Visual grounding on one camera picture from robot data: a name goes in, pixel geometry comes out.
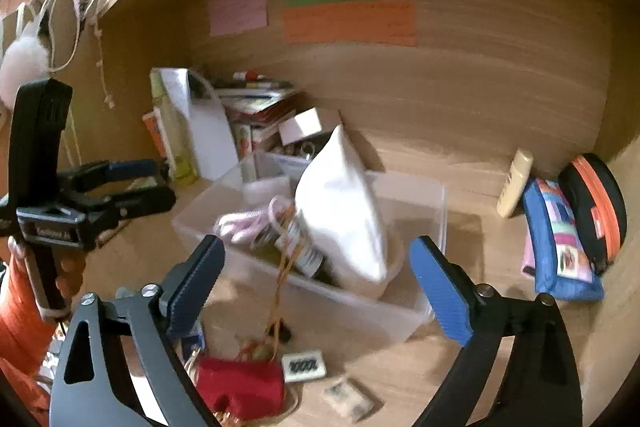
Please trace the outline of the left hand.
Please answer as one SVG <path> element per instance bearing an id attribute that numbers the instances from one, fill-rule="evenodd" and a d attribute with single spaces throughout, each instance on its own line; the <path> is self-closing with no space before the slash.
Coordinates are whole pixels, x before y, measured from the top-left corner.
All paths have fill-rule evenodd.
<path id="1" fill-rule="evenodd" d="M 10 258 L 15 261 L 17 268 L 28 274 L 27 260 L 32 257 L 32 251 L 24 243 L 10 236 L 8 239 Z M 72 300 L 81 290 L 84 283 L 87 255 L 82 251 L 63 251 L 58 257 L 60 267 L 55 279 L 55 287 L 65 300 Z"/>

